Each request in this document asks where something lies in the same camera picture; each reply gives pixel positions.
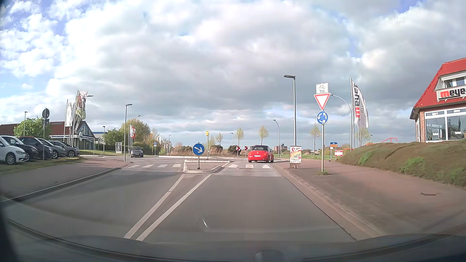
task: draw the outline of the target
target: red brick sidewalk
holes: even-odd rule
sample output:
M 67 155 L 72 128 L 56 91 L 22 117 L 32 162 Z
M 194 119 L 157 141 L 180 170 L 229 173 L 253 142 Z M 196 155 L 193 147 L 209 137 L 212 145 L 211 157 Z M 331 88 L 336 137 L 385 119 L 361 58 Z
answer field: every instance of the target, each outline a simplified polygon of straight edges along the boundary
M 306 181 L 332 202 L 354 212 L 385 234 L 439 233 L 466 223 L 466 191 L 438 182 L 362 166 L 304 160 L 278 169 Z

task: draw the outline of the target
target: building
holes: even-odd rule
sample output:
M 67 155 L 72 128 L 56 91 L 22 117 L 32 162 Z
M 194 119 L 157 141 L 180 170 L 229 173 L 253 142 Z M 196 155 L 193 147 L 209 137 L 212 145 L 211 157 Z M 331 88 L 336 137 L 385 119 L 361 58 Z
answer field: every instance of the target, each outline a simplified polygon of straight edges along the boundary
M 465 76 L 466 58 L 440 66 L 411 111 L 410 119 L 416 122 L 416 141 L 440 142 L 465 137 Z
M 2 135 L 12 135 L 14 136 L 13 128 L 15 128 L 18 124 L 2 124 L 0 125 L 0 134 Z M 71 144 L 71 140 L 69 138 L 69 127 L 64 128 L 65 122 L 50 122 L 50 126 L 52 128 L 52 133 L 50 134 L 51 140 L 61 140 L 65 138 L 65 142 Z M 93 149 L 94 148 L 94 139 L 96 143 L 98 142 L 99 138 L 94 136 L 94 133 L 91 131 L 89 126 L 87 125 L 86 121 L 82 121 L 78 132 L 76 135 L 73 135 L 73 142 L 74 145 L 77 146 L 79 149 Z

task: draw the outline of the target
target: asphalt road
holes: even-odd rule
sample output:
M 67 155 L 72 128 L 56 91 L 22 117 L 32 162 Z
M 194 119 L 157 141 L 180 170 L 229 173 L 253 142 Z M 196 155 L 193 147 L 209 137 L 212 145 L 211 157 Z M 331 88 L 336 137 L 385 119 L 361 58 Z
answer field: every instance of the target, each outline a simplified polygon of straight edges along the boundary
M 273 164 L 238 160 L 197 174 L 183 173 L 183 159 L 131 161 L 121 170 L 8 206 L 5 214 L 56 237 L 354 241 Z

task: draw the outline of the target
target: dark gray car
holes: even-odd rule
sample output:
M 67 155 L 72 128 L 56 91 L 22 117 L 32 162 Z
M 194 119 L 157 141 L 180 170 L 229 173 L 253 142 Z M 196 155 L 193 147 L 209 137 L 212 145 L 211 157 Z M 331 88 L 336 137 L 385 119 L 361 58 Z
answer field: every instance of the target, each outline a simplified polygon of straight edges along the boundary
M 78 148 L 69 146 L 63 143 L 62 141 L 58 141 L 58 140 L 47 140 L 47 141 L 51 143 L 52 145 L 56 145 L 61 148 L 64 148 L 66 150 L 66 155 L 70 158 L 77 157 L 81 154 Z
M 66 150 L 62 148 L 61 146 L 56 146 L 48 142 L 47 140 L 44 140 L 42 138 L 37 138 L 39 141 L 41 141 L 43 144 L 48 145 L 52 148 L 52 158 L 57 159 L 57 158 L 63 158 L 66 157 Z

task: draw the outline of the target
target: car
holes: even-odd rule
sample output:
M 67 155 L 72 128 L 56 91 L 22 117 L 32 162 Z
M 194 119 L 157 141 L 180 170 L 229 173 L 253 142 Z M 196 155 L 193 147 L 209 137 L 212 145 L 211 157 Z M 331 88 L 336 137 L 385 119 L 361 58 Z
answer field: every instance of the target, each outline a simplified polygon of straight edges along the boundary
M 37 149 L 31 145 L 26 145 L 17 137 L 14 136 L 4 136 L 1 135 L 3 139 L 5 139 L 10 145 L 17 146 L 26 152 L 26 161 L 34 159 L 37 157 Z
M 140 146 L 135 146 L 131 149 L 131 157 L 144 157 L 143 149 Z
M 274 162 L 274 154 L 270 147 L 266 145 L 254 145 L 251 147 L 251 151 L 247 155 L 247 161 L 251 163 L 252 161 L 265 161 L 266 163 Z
M 43 160 L 49 159 L 52 157 L 52 148 L 48 145 L 42 144 L 41 141 L 39 141 L 35 137 L 28 137 L 28 136 L 22 136 L 18 137 L 18 139 L 23 142 L 25 145 L 31 145 L 37 149 L 37 157 Z
M 37 138 L 37 140 L 39 140 L 41 143 L 48 145 L 50 148 L 52 148 L 53 159 L 66 157 L 66 150 L 63 147 L 53 145 L 47 140 L 44 140 L 43 138 Z
M 17 146 L 10 145 L 0 137 L 0 161 L 5 161 L 7 165 L 24 162 L 26 161 L 26 152 Z
M 70 146 L 62 141 L 58 141 L 58 140 L 47 140 L 49 143 L 51 143 L 52 145 L 56 145 L 56 146 L 59 146 L 63 149 L 65 149 L 66 151 L 66 155 L 70 158 L 73 158 L 73 157 L 77 157 L 80 155 L 80 152 L 79 152 L 79 148 L 77 147 L 73 147 L 73 146 Z

